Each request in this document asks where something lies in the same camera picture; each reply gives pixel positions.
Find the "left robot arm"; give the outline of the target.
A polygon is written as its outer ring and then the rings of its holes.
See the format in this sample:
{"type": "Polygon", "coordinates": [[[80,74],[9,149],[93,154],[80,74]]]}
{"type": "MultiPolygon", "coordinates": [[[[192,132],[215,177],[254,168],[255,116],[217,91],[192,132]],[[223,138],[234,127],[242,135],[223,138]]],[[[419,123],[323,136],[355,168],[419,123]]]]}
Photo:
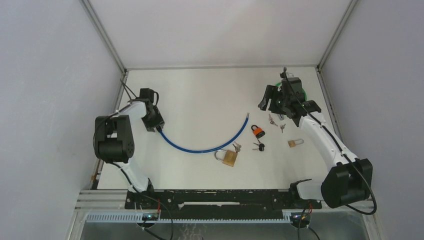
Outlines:
{"type": "Polygon", "coordinates": [[[115,166],[127,182],[127,189],[138,193],[137,202],[149,209],[157,196],[150,178],[139,167],[135,152],[132,124],[142,122],[148,132],[161,131],[165,121],[157,107],[159,93],[151,88],[141,88],[139,97],[129,100],[121,109],[95,119],[93,149],[104,163],[115,166]]]}

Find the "small brass padlock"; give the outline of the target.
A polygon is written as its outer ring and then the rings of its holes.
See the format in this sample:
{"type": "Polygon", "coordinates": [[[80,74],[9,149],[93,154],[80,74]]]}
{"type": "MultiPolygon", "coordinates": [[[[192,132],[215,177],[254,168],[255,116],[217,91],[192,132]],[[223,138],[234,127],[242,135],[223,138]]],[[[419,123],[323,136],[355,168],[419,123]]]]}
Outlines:
{"type": "Polygon", "coordinates": [[[304,141],[303,139],[299,138],[299,139],[292,139],[292,140],[289,140],[289,141],[287,142],[287,144],[288,144],[288,146],[289,146],[290,148],[294,148],[294,147],[296,147],[296,146],[298,146],[298,145],[302,145],[304,142],[305,142],[305,141],[304,141]]]}

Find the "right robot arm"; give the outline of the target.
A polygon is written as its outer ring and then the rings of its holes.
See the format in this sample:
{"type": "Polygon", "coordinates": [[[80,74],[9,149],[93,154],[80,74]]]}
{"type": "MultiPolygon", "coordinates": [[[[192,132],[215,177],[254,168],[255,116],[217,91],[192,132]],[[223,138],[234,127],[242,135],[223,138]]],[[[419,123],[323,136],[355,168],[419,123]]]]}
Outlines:
{"type": "Polygon", "coordinates": [[[305,99],[300,78],[283,78],[280,86],[267,85],[258,108],[291,119],[312,141],[326,165],[323,179],[290,185],[289,203],[293,207],[302,208],[309,200],[323,201],[330,208],[351,208],[353,203],[367,199],[376,203],[371,189],[372,163],[358,158],[331,130],[319,105],[305,99]]]}

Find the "orange black key fob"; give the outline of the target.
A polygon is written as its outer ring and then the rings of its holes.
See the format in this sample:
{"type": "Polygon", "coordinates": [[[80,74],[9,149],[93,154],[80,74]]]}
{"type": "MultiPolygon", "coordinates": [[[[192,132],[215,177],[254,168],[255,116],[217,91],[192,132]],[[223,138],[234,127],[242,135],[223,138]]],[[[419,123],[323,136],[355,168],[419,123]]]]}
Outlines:
{"type": "Polygon", "coordinates": [[[257,139],[262,138],[266,134],[265,131],[256,124],[252,124],[250,128],[257,139]]]}

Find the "large brass padlock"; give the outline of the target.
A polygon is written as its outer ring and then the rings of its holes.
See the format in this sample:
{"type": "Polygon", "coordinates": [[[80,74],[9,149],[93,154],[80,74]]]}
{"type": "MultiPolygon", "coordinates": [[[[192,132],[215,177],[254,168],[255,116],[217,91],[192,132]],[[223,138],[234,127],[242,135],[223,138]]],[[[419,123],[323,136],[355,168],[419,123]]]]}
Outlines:
{"type": "Polygon", "coordinates": [[[238,153],[232,150],[218,149],[214,152],[214,158],[224,165],[234,167],[238,153]]]}

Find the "green cable lock keys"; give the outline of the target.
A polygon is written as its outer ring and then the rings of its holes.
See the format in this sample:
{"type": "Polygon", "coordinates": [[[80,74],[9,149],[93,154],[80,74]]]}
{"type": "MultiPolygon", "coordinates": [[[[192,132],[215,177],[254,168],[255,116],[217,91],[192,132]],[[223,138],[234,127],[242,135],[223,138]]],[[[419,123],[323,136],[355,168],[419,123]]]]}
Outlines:
{"type": "Polygon", "coordinates": [[[273,119],[273,117],[269,114],[268,115],[268,121],[269,121],[269,123],[271,124],[271,125],[273,125],[273,126],[279,126],[275,121],[274,121],[274,119],[273,119]]]}

